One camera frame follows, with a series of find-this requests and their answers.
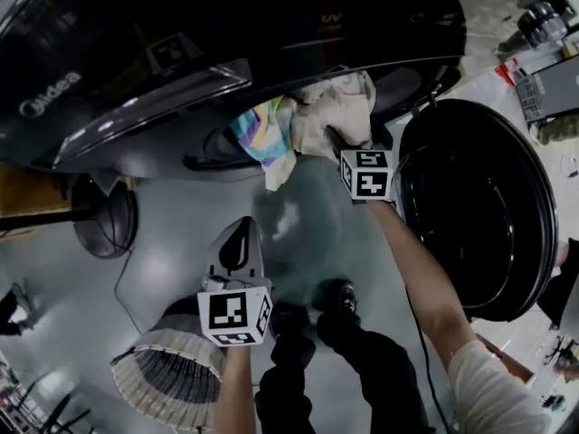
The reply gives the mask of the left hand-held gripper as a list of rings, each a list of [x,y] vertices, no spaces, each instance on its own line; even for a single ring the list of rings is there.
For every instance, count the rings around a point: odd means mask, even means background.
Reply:
[[[259,224],[250,216],[227,226],[208,251],[209,270],[264,269]],[[197,294],[202,332],[217,345],[262,344],[271,318],[271,281],[210,274]]]

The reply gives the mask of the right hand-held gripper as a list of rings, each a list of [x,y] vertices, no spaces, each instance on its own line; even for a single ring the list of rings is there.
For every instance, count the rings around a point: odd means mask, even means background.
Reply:
[[[326,137],[334,156],[340,156],[340,176],[354,202],[389,201],[394,177],[390,150],[345,149],[345,140],[332,126]]]

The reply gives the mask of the cream white clothes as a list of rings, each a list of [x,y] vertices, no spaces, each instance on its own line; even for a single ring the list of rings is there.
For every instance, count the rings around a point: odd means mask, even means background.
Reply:
[[[292,144],[302,155],[335,160],[325,129],[334,128],[349,145],[372,145],[370,115],[375,85],[366,71],[323,80],[291,93],[297,101],[291,119]]]

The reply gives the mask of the pastel striped clothes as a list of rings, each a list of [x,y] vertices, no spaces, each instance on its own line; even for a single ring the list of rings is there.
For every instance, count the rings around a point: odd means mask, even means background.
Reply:
[[[243,112],[230,124],[237,143],[265,174],[265,187],[275,192],[287,182],[297,163],[291,122],[297,103],[278,96]]]

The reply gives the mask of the white laundry basket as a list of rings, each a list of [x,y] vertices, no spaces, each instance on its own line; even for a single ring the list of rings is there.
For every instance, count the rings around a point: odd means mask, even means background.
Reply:
[[[169,306],[111,363],[119,394],[137,412],[173,429],[214,428],[225,352],[204,337],[197,296]]]

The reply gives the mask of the black washing machine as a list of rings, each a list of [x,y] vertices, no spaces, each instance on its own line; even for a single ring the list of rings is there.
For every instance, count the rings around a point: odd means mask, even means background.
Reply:
[[[466,41],[460,0],[0,0],[0,164],[251,178],[246,110],[366,71],[394,117]]]

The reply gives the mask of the person's right forearm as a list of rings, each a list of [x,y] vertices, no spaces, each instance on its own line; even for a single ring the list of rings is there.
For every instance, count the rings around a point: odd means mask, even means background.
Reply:
[[[421,329],[449,367],[457,352],[476,339],[455,288],[391,204],[372,201],[369,208],[390,246]]]

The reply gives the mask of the person's left forearm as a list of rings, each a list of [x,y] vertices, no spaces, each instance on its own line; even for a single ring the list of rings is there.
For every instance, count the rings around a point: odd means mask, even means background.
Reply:
[[[212,433],[256,434],[249,346],[227,350]]]

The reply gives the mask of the person's left black shoe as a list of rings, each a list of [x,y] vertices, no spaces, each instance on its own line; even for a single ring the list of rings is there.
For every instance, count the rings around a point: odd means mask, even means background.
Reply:
[[[279,302],[272,309],[270,328],[274,338],[282,335],[306,335],[311,331],[312,323],[308,310],[303,305]]]

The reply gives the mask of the person's black shoe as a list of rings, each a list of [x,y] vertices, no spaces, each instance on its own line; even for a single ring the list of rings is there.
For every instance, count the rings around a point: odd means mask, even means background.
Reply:
[[[322,297],[321,310],[323,312],[339,312],[358,322],[357,304],[354,284],[346,279],[335,278],[327,284]]]
[[[279,302],[272,309],[270,328],[274,338],[282,335],[306,335],[311,331],[312,323],[308,310],[303,305]]]

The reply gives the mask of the person's right black shoe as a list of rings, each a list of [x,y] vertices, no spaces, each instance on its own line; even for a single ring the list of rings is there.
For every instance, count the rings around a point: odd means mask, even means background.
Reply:
[[[335,278],[327,284],[322,297],[321,310],[323,312],[339,312],[358,322],[357,304],[354,284],[346,279]]]

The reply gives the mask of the black floor fan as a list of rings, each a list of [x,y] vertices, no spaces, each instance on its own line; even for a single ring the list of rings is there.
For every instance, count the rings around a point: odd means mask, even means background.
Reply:
[[[131,251],[138,232],[138,200],[130,185],[117,181],[106,193],[80,175],[66,200],[67,209],[0,215],[0,241],[32,235],[70,222],[81,246],[98,259],[117,259]]]

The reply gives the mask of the person's black trousers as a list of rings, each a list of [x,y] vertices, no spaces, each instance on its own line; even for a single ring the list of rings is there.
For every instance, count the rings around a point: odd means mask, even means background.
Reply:
[[[372,408],[370,434],[432,434],[416,373],[406,350],[391,338],[366,331],[357,316],[339,311],[318,318],[321,341],[358,374]],[[262,434],[316,434],[305,394],[305,369],[316,351],[300,325],[277,333],[273,366],[261,377],[255,406]]]

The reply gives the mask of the black cabinet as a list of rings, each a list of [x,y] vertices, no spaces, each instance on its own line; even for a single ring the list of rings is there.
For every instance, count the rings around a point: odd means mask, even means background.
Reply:
[[[579,54],[525,76],[516,91],[527,123],[579,110]]]

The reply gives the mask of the person's white shirt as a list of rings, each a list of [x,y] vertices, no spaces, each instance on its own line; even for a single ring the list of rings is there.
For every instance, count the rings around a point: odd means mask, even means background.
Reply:
[[[448,368],[460,434],[548,434],[537,396],[480,341],[465,344]]]

